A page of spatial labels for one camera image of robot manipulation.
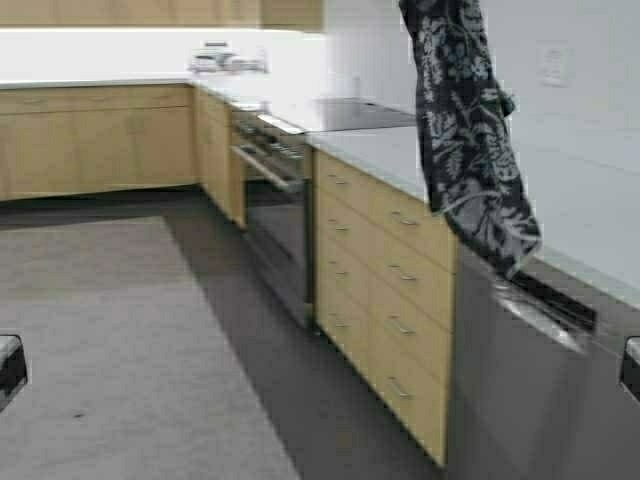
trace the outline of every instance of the dish towel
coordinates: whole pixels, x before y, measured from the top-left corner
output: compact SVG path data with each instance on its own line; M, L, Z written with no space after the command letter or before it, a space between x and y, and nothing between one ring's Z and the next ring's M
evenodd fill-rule
M416 113L433 214L509 278L541 246L505 118L479 0L399 0L418 71Z

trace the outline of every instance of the drawer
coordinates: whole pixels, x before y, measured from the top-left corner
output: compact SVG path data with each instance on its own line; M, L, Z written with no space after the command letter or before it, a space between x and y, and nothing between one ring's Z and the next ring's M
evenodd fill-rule
M366 261L373 226L362 215L335 200L322 190L316 190L317 226L333 238L340 247Z
M72 109L66 88L0 91L0 114L67 112Z
M368 377L369 318L366 309L349 300L336 285L320 281L317 291L317 321L331 340Z
M376 224L428 256L446 270L455 270L456 239L443 217L433 217L428 206L385 184L375 182L369 216Z
M370 297L377 325L440 384L448 385L451 333L377 278L371 279Z
M403 297L448 328L455 276L382 229L376 230L371 255L374 271Z
M441 466L444 464L447 389L374 326L369 353L372 386Z
M338 288L360 305L369 304L370 274L367 267L323 232L317 233L316 266L320 282Z
M374 179L323 152L316 152L316 185L367 215Z
M191 87L154 85L128 87L132 108L187 107L191 105Z
M70 88L69 96L74 110L115 110L130 108L131 87Z

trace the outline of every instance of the upper cabinet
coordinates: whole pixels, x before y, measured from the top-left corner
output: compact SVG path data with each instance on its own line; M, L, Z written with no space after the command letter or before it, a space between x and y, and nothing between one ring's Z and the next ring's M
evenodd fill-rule
M322 31L323 0L262 0L262 27Z
M115 0L120 25L171 25L174 23L171 0Z
M60 25L115 25L115 0L59 0Z
M0 24L7 26L56 23L56 0L0 0Z
M172 0L178 25L223 25L223 0Z
M0 0L0 26L214 26L317 32L324 0Z

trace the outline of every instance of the stainless steel oven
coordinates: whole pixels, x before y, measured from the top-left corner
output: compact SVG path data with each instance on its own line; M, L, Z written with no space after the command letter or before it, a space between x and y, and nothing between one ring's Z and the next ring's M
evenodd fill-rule
M304 132L234 111L232 153L245 164L246 241L267 285L303 326L313 313L312 152Z

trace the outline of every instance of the cooktop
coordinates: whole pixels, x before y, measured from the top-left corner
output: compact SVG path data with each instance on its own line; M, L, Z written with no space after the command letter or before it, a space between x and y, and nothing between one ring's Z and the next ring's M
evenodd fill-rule
M410 127L416 123L412 114L360 98L238 102L233 106L254 111L260 119L291 134Z

